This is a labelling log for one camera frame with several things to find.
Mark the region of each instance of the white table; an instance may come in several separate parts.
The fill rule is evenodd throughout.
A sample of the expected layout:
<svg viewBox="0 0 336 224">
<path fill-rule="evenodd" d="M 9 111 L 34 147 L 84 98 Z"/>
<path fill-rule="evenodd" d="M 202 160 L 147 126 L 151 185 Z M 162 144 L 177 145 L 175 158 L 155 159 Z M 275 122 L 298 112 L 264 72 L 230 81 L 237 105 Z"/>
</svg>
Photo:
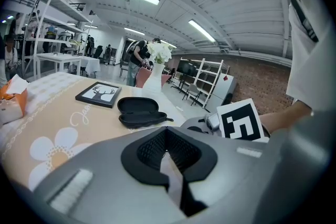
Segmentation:
<svg viewBox="0 0 336 224">
<path fill-rule="evenodd" d="M 97 58 L 87 57 L 87 56 L 80 56 L 82 61 L 80 63 L 81 67 L 85 67 L 85 72 L 88 75 L 91 75 L 94 72 L 100 71 L 100 62 Z"/>
<path fill-rule="evenodd" d="M 77 64 L 77 75 L 80 75 L 80 64 L 82 58 L 80 56 L 72 56 L 69 54 L 57 54 L 54 55 L 52 53 L 49 54 L 37 54 L 36 55 L 36 61 L 37 61 L 37 71 L 36 66 L 34 65 L 34 80 L 36 80 L 36 74 L 37 78 L 41 78 L 41 60 L 47 60 L 55 62 L 55 72 L 57 72 L 57 63 L 59 63 L 59 71 L 62 72 L 64 70 L 64 63 L 69 62 L 78 62 Z"/>
</svg>

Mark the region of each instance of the white vase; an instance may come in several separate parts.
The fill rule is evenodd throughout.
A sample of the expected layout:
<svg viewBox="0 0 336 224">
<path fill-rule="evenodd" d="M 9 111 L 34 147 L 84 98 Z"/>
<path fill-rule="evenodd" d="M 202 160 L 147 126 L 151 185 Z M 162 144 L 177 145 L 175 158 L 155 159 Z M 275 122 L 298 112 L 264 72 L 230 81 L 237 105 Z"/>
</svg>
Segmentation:
<svg viewBox="0 0 336 224">
<path fill-rule="evenodd" d="M 164 65 L 154 63 L 152 73 L 142 87 L 146 92 L 153 94 L 161 92 L 161 75 L 163 69 Z"/>
</svg>

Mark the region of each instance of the white shirt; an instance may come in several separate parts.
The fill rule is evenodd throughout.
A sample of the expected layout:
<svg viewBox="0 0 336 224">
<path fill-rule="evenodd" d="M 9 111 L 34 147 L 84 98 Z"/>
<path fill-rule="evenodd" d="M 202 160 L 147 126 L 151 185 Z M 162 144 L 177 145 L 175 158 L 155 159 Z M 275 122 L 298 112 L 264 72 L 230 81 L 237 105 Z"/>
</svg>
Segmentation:
<svg viewBox="0 0 336 224">
<path fill-rule="evenodd" d="M 33 38 L 33 34 L 35 33 L 35 28 L 37 27 L 37 21 L 33 20 L 28 25 L 28 33 L 27 33 L 27 39 Z"/>
<path fill-rule="evenodd" d="M 332 17 L 322 0 L 297 0 L 319 42 L 309 38 L 292 5 L 293 61 L 287 95 L 313 110 L 336 108 L 336 35 Z"/>
<path fill-rule="evenodd" d="M 14 63 L 17 62 L 17 50 L 15 48 L 13 48 L 14 50 L 14 59 L 13 59 L 13 51 L 11 50 L 10 52 L 7 51 L 7 48 L 5 48 L 5 63 L 6 65 L 8 65 L 10 67 L 14 66 Z"/>
</svg>

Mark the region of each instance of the orange packaging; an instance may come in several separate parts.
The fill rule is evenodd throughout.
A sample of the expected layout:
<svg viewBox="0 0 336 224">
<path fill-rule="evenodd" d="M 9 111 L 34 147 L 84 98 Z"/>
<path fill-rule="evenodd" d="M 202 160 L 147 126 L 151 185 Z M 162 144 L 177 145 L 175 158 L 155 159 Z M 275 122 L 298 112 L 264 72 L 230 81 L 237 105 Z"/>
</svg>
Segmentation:
<svg viewBox="0 0 336 224">
<path fill-rule="evenodd" d="M 27 103 L 27 89 L 21 94 L 7 94 L 7 89 L 12 80 L 0 89 L 0 122 L 5 124 L 22 118 L 25 115 L 25 107 Z"/>
</svg>

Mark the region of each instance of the white flowers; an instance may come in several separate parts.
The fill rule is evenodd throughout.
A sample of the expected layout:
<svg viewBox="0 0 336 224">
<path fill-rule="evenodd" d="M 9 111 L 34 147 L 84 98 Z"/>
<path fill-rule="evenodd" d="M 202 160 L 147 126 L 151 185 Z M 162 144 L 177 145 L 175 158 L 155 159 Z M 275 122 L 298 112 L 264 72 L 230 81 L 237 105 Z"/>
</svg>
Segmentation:
<svg viewBox="0 0 336 224">
<path fill-rule="evenodd" d="M 57 132 L 55 143 L 45 136 L 33 141 L 30 146 L 30 155 L 35 160 L 43 162 L 30 172 L 28 186 L 31 191 L 51 171 L 91 145 L 91 143 L 84 143 L 73 147 L 77 138 L 78 132 L 76 129 L 67 127 Z"/>
<path fill-rule="evenodd" d="M 150 60 L 163 64 L 172 58 L 172 53 L 168 44 L 148 43 L 148 52 L 151 54 Z"/>
</svg>

